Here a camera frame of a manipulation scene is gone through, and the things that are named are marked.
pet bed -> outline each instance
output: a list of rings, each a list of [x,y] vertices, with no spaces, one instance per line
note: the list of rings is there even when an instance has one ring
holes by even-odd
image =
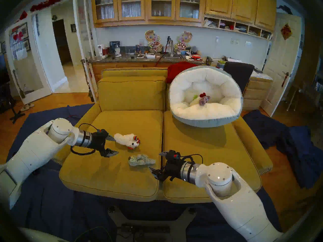
[[[202,93],[209,96],[204,105],[198,101]],[[231,75],[210,66],[192,67],[178,74],[171,83],[169,99],[173,116],[195,127],[230,123],[240,116],[243,105],[241,90]]]

white door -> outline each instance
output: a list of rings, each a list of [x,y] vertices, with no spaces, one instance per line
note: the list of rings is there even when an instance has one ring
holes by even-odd
[[[88,18],[88,10],[91,9],[91,2],[89,0],[73,0],[73,10],[76,25],[76,33],[78,38],[78,44],[81,50],[82,64],[84,72],[86,74],[87,83],[91,90],[94,102],[97,101],[95,87],[93,85],[93,75],[90,72],[88,59],[94,57],[91,34],[90,34],[90,23]]]
[[[38,57],[31,17],[11,25],[5,34],[9,68],[24,104],[51,94]]]
[[[280,30],[288,24],[292,35],[284,40]],[[276,14],[276,25],[271,50],[264,67],[264,74],[272,77],[273,82],[261,107],[270,116],[275,112],[290,80],[297,58],[301,37],[301,18],[290,14]]]

black chair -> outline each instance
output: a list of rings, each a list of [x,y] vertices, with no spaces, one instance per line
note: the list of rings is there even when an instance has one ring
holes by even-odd
[[[22,117],[25,115],[25,114],[22,114],[21,111],[19,111],[18,113],[15,112],[14,105],[15,105],[16,101],[11,96],[9,83],[5,83],[3,85],[0,85],[0,102],[1,102],[0,113],[3,113],[4,111],[8,110],[9,108],[12,109],[14,116],[11,117],[10,120],[12,120],[13,124],[16,122],[16,120],[19,117]]]
[[[253,70],[254,65],[231,61],[227,61],[223,68],[223,71],[231,74],[232,78],[239,85],[241,93],[244,92]]]

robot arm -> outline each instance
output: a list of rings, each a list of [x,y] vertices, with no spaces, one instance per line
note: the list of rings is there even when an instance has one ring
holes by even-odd
[[[149,167],[156,179],[164,181],[170,176],[171,181],[179,178],[204,187],[228,224],[247,241],[272,242],[282,235],[268,220],[258,195],[233,168],[220,162],[197,164],[191,156],[173,150],[160,155],[167,159],[165,166],[161,170]]]
[[[47,122],[24,140],[18,152],[6,164],[0,165],[0,201],[9,203],[11,209],[20,196],[25,179],[65,145],[71,145],[73,153],[76,153],[73,146],[82,146],[93,149],[90,153],[98,150],[103,157],[118,154],[117,151],[104,148],[106,139],[114,141],[104,129],[89,133],[73,127],[63,118]]]

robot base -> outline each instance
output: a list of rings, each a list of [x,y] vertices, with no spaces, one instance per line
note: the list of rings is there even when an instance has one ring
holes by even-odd
[[[117,242],[132,241],[135,233],[135,241],[186,242],[186,228],[196,216],[192,208],[187,208],[177,220],[174,221],[147,221],[129,220],[116,206],[109,208],[109,216],[117,227],[121,228],[117,236]]]

